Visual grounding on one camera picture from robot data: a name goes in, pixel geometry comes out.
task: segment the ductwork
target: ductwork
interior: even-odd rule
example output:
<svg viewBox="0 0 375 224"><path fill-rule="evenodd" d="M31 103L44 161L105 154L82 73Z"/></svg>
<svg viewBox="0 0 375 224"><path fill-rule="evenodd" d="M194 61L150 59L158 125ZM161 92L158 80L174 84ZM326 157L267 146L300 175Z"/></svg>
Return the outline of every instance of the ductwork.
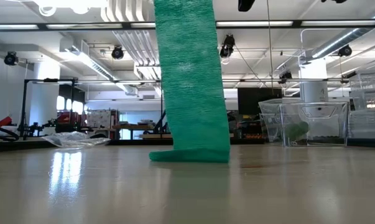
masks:
<svg viewBox="0 0 375 224"><path fill-rule="evenodd" d="M323 58L327 55L336 52L337 50L341 49L342 47L348 45L350 42L364 36L365 34L371 32L373 28L356 28L356 29L349 29L342 32L340 35L334 37L327 43L323 44L322 46L314 49L311 55L307 55L307 60L315 60L317 58Z"/></svg>
<svg viewBox="0 0 375 224"><path fill-rule="evenodd" d="M115 81L117 78L111 74L111 70L106 68L105 65L95 60L94 57L90 55L89 45L86 44L85 41L81 40L79 42L75 42L75 40L71 37L63 37L60 40L60 52L69 52L75 55L76 59L80 62L84 63L86 66L90 67L96 73L100 74L102 77L109 81ZM138 95L137 88L131 87L129 85L123 85L121 83L117 83L117 86L120 89L125 91L125 94L136 96Z"/></svg>
<svg viewBox="0 0 375 224"><path fill-rule="evenodd" d="M109 6L102 9L101 17L105 22L145 21L142 6L142 0L109 0ZM146 79L161 77L159 57L152 46L148 31L113 31L113 34L135 61L134 73L138 78L142 78L141 74ZM158 86L154 88L157 93L161 92Z"/></svg>
<svg viewBox="0 0 375 224"><path fill-rule="evenodd" d="M326 57L327 55L330 55L333 52L336 52L342 47L348 45L350 42L362 37L363 35L371 31L372 29L368 29L368 28L348 29L346 31L343 31L336 37L332 38L330 41L323 44L322 46L317 47L316 49L303 51L303 52L301 52L301 50L297 51L294 54L294 57L299 56L299 55L302 56L303 53L305 53L305 61L310 61L310 60L315 60L317 58ZM294 60L293 57L290 57L285 62L280 64L277 68L280 69L283 66L285 68L290 68L296 63L297 61Z"/></svg>

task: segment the pillar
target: pillar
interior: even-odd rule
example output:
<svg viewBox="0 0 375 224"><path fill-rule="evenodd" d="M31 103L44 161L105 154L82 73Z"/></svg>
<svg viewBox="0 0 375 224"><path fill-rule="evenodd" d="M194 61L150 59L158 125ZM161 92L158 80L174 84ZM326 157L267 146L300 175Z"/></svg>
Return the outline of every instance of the pillar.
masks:
<svg viewBox="0 0 375 224"><path fill-rule="evenodd" d="M328 78L326 74L325 58L310 61L311 64L301 65L301 78ZM300 86L301 97L305 103L328 102L327 82L304 82ZM316 107L307 105L305 107L306 121L309 124L308 139L324 136L338 136L338 117L332 115L333 108L329 106Z"/></svg>
<svg viewBox="0 0 375 224"><path fill-rule="evenodd" d="M41 62L34 65L33 79L60 78L60 65L57 62ZM57 117L58 85L31 84L29 125L38 122L46 124Z"/></svg>
<svg viewBox="0 0 375 224"><path fill-rule="evenodd" d="M325 58L310 61L311 64L301 65L301 78L327 78ZM327 82L306 82L300 86L300 95L305 103L328 101Z"/></svg>

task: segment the window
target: window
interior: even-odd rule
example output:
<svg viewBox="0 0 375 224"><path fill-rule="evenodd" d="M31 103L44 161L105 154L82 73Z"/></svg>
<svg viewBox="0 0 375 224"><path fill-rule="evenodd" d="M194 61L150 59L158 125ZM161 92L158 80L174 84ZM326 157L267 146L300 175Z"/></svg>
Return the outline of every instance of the window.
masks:
<svg viewBox="0 0 375 224"><path fill-rule="evenodd" d="M78 114L82 114L83 111L83 103L74 101L73 102L73 111L77 112Z"/></svg>
<svg viewBox="0 0 375 224"><path fill-rule="evenodd" d="M70 99L67 99L67 104L66 104L66 106L65 106L65 108L67 109L67 110L70 110L71 109L71 100Z"/></svg>
<svg viewBox="0 0 375 224"><path fill-rule="evenodd" d="M64 110L64 97L62 96L57 96L57 110Z"/></svg>

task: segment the red object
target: red object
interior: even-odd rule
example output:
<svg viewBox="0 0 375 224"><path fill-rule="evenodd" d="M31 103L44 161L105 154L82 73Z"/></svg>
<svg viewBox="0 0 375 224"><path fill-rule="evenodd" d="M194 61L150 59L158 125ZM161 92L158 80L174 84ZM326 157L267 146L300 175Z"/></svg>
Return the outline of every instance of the red object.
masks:
<svg viewBox="0 0 375 224"><path fill-rule="evenodd" d="M12 123L12 118L7 116L4 119L2 119L2 121L0 121L0 127L6 126L6 125L11 124L11 123Z"/></svg>

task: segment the clear plastic bin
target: clear plastic bin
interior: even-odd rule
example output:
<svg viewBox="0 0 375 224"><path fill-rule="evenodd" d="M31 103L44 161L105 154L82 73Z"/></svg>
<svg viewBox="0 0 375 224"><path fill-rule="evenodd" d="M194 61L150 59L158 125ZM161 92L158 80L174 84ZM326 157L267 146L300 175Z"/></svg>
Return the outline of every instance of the clear plastic bin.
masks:
<svg viewBox="0 0 375 224"><path fill-rule="evenodd" d="M352 111L349 134L355 139L375 139L375 110Z"/></svg>
<svg viewBox="0 0 375 224"><path fill-rule="evenodd" d="M348 105L347 102L280 105L283 145L345 146Z"/></svg>
<svg viewBox="0 0 375 224"><path fill-rule="evenodd" d="M349 80L352 91L375 88L375 70L357 71Z"/></svg>
<svg viewBox="0 0 375 224"><path fill-rule="evenodd" d="M293 98L283 98L283 99L273 99L259 102L259 107L261 108L262 114L276 114L280 113L279 105L283 103L301 103L301 99Z"/></svg>
<svg viewBox="0 0 375 224"><path fill-rule="evenodd" d="M282 142L282 126L280 113L260 114L262 132L266 133L269 142Z"/></svg>
<svg viewBox="0 0 375 224"><path fill-rule="evenodd" d="M350 96L356 111L375 108L375 88L352 91Z"/></svg>

